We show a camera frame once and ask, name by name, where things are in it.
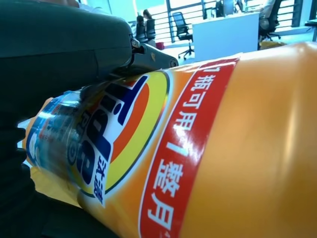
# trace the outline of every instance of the tide logo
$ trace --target tide logo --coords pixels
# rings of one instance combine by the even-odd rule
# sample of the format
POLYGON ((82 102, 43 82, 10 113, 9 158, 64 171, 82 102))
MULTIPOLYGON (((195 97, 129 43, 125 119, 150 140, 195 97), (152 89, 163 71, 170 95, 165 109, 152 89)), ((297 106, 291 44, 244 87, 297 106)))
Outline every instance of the tide logo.
POLYGON ((152 72, 111 83, 89 99, 74 125, 75 136, 67 143, 72 179, 105 205, 106 194, 133 173, 155 136, 170 87, 165 72, 152 72))

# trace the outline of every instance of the white wall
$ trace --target white wall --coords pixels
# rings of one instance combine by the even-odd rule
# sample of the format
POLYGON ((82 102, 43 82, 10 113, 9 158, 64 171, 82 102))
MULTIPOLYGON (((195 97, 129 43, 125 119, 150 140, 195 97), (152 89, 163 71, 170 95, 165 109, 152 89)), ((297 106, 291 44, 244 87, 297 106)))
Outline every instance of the white wall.
POLYGON ((118 16, 125 21, 134 21, 137 18, 133 0, 109 0, 109 3, 113 16, 118 16))
POLYGON ((165 0, 82 0, 82 3, 93 7, 101 7, 107 13, 125 21, 134 21, 137 12, 152 6, 162 5, 165 0))

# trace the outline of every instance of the orange plastic bottle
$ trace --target orange plastic bottle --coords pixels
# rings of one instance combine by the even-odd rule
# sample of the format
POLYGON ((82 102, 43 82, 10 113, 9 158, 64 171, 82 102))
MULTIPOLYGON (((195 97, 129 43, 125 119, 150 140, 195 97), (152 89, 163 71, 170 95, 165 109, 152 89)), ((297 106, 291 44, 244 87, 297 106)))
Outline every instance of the orange plastic bottle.
POLYGON ((23 145, 123 238, 315 238, 316 62, 305 43, 68 93, 23 145))

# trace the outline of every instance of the red label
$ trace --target red label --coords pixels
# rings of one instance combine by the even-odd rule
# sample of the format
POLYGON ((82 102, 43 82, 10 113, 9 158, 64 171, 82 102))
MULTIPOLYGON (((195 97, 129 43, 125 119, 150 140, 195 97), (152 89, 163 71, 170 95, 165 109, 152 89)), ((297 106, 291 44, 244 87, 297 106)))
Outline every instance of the red label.
POLYGON ((170 115, 146 182, 139 232, 177 238, 218 107, 239 58, 202 65, 170 115))

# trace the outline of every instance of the office chair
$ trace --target office chair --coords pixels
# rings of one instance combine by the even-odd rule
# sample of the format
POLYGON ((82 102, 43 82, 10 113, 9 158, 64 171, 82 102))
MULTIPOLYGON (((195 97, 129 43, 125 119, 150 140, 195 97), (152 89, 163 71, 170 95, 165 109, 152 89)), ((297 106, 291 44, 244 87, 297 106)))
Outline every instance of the office chair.
POLYGON ((146 35, 146 26, 144 24, 137 23, 137 24, 137 40, 140 43, 147 43, 148 38, 146 35))
POLYGON ((225 16, 223 9, 223 2, 222 0, 216 2, 216 17, 223 17, 225 16))
POLYGON ((173 17, 174 17, 174 20, 175 21, 176 27, 177 28, 177 32, 176 33, 176 35, 178 37, 178 39, 180 39, 180 41, 185 41, 185 40, 189 41, 189 42, 189 48, 188 50, 178 54, 179 59, 180 59, 180 55, 185 54, 184 60, 186 60, 186 59, 186 56, 187 54, 192 55, 192 52, 195 52, 190 46, 190 40, 193 42, 192 34, 189 33, 189 28, 185 22, 185 19, 183 16, 183 13, 175 12, 175 13, 173 13, 173 17))
POLYGON ((146 37, 149 41, 153 40, 155 38, 155 20, 149 19, 146 21, 146 37))
POLYGON ((281 36, 277 35, 277 34, 273 34, 272 32, 275 32, 276 30, 276 27, 279 25, 278 21, 278 12, 282 1, 282 0, 275 0, 269 18, 260 19, 260 23, 262 22, 262 23, 268 25, 267 29, 263 29, 260 26, 259 27, 259 35, 262 36, 263 40, 268 38, 272 41, 272 38, 271 38, 272 36, 277 36, 279 37, 279 39, 281 39, 281 36))

